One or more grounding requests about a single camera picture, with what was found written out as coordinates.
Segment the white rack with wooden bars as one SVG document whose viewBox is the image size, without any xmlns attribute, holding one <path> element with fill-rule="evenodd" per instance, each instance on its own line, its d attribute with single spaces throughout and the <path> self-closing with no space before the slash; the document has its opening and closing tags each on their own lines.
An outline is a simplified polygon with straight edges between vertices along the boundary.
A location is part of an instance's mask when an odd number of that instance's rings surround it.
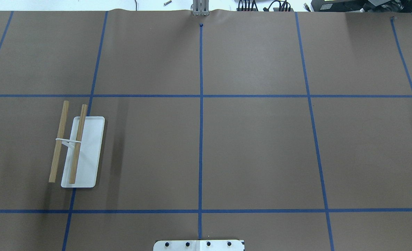
<svg viewBox="0 0 412 251">
<path fill-rule="evenodd" d="M 61 179 L 61 187 L 68 189 L 92 189 L 96 185 L 104 135 L 105 118 L 88 116 L 88 106 L 82 105 L 80 116 L 73 119 L 70 138 L 64 139 L 68 118 L 69 101 L 63 102 L 57 137 L 48 178 L 55 183 L 62 147 L 67 148 Z"/>
</svg>

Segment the aluminium frame post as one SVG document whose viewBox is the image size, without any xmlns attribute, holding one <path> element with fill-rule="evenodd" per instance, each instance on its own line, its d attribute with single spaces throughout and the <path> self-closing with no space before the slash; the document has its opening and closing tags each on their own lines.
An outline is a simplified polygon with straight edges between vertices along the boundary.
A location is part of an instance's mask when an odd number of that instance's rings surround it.
<svg viewBox="0 0 412 251">
<path fill-rule="evenodd" d="M 191 9 L 193 16 L 209 16 L 209 0 L 193 0 Z"/>
</svg>

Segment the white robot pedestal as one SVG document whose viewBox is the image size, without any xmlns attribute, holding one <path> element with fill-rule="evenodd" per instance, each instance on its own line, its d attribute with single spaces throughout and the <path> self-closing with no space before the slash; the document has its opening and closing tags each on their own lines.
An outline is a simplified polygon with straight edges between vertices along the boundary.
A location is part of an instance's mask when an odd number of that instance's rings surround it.
<svg viewBox="0 0 412 251">
<path fill-rule="evenodd" d="M 161 240 L 156 241 L 154 251 L 244 251 L 243 240 Z"/>
</svg>

